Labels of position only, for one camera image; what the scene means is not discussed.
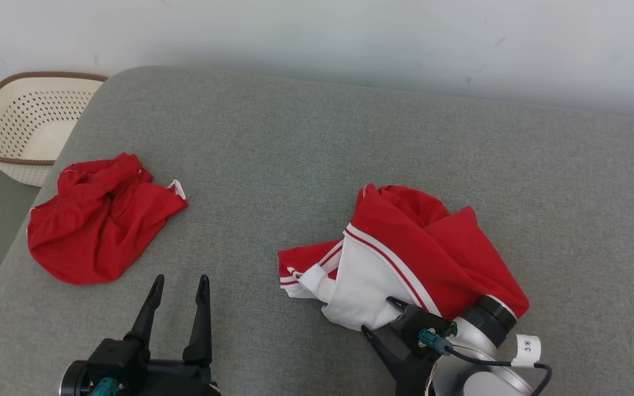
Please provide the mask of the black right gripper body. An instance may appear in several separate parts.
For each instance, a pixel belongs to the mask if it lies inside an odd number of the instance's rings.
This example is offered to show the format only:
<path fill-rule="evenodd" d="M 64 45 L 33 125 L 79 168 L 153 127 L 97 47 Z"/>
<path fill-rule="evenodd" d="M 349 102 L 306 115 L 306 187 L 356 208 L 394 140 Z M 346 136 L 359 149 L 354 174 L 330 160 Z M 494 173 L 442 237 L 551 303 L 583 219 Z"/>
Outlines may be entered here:
<path fill-rule="evenodd" d="M 443 343 L 458 333 L 455 322 L 411 304 L 409 313 L 398 316 L 391 324 L 394 334 L 411 354 L 405 381 L 396 381 L 397 395 L 428 395 L 432 371 L 445 356 Z"/>

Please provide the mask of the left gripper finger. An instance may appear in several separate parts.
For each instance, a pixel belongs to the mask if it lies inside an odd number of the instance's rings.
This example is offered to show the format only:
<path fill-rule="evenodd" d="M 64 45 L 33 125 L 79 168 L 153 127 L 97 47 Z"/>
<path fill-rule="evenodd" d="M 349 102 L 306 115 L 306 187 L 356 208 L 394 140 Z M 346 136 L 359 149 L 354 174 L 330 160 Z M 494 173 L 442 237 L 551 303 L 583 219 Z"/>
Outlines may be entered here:
<path fill-rule="evenodd" d="M 139 310 L 131 330 L 126 333 L 123 340 L 131 340 L 148 346 L 156 309 L 160 306 L 165 276 L 158 274 L 153 282 L 146 299 Z"/>
<path fill-rule="evenodd" d="M 183 361 L 189 365 L 210 365 L 213 361 L 211 299 L 209 276 L 203 274 L 196 291 L 196 313 L 190 341 L 183 350 Z"/>

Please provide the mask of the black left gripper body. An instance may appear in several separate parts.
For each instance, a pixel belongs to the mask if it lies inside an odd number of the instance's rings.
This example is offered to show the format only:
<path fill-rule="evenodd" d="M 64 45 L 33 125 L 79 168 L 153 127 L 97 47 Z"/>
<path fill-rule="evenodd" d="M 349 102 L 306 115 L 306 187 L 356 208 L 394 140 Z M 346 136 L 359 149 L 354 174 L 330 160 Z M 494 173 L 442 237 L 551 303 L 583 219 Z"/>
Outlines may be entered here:
<path fill-rule="evenodd" d="M 86 360 L 73 361 L 60 395 L 219 395 L 209 365 L 151 359 L 149 348 L 106 338 Z"/>

